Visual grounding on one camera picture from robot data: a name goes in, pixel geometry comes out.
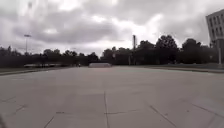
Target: gray cloud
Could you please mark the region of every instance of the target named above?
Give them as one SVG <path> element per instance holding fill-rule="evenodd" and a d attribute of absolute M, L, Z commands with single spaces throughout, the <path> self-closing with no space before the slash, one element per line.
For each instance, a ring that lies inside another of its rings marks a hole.
<path fill-rule="evenodd" d="M 155 14 L 163 16 L 158 21 L 159 25 L 150 25 L 157 27 L 158 33 L 171 34 L 181 43 L 186 38 L 193 37 L 208 44 L 205 16 L 220 10 L 224 4 L 222 0 L 118 0 L 113 5 L 109 0 L 85 0 L 80 8 L 65 11 L 59 9 L 60 2 L 39 0 L 42 2 L 34 2 L 33 9 L 28 11 L 30 14 L 21 15 L 20 2 L 23 1 L 26 5 L 25 0 L 16 0 L 13 6 L 14 0 L 3 1 L 6 2 L 0 2 L 1 44 L 12 44 L 20 48 L 23 43 L 16 43 L 14 37 L 21 41 L 24 40 L 24 34 L 29 33 L 32 35 L 33 45 L 39 49 L 44 44 L 66 43 L 72 47 L 73 44 L 88 44 L 100 40 L 118 41 L 131 36 L 135 30 L 122 28 L 118 25 L 120 21 L 132 22 L 144 28 Z M 106 20 L 96 22 L 92 19 L 94 15 Z M 118 24 L 111 20 L 113 18 L 118 19 Z"/>

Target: light pole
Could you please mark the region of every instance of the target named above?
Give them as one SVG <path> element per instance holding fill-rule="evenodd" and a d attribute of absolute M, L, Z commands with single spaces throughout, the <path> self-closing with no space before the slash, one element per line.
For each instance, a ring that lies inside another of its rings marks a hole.
<path fill-rule="evenodd" d="M 223 38 L 218 34 L 216 37 L 215 37 L 215 41 L 217 43 L 217 49 L 218 49 L 218 54 L 219 54 L 219 68 L 222 68 L 222 49 L 221 49 L 221 40 Z"/>
<path fill-rule="evenodd" d="M 26 53 L 27 53 L 27 49 L 28 49 L 28 44 L 27 44 L 27 40 L 28 40 L 28 38 L 30 38 L 31 37 L 31 35 L 28 35 L 28 34 L 26 34 L 26 35 L 24 35 L 24 37 L 26 38 Z"/>

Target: distant building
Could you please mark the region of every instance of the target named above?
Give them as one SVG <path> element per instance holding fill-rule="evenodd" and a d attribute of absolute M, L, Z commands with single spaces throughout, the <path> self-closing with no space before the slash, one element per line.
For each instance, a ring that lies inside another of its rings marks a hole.
<path fill-rule="evenodd" d="M 224 9 L 218 12 L 214 12 L 206 16 L 211 46 L 217 47 L 217 41 L 220 41 L 220 45 L 223 45 L 224 39 Z"/>
<path fill-rule="evenodd" d="M 206 16 L 210 46 L 219 54 L 219 63 L 224 60 L 224 9 Z"/>

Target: concrete pavement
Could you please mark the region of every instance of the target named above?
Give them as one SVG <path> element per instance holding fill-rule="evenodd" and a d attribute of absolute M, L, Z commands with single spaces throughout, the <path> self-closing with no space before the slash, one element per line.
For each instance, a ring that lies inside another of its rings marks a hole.
<path fill-rule="evenodd" d="M 8 128 L 222 128 L 224 75 L 74 68 L 0 76 Z"/>

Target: sky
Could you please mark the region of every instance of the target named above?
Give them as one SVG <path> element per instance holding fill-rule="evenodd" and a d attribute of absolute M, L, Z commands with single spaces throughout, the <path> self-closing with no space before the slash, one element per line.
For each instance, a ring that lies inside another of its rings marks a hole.
<path fill-rule="evenodd" d="M 131 48 L 133 34 L 138 43 L 170 34 L 179 47 L 187 38 L 209 44 L 205 16 L 223 8 L 223 0 L 0 0 L 0 47 L 24 52 L 27 41 L 32 53 L 101 55 Z"/>

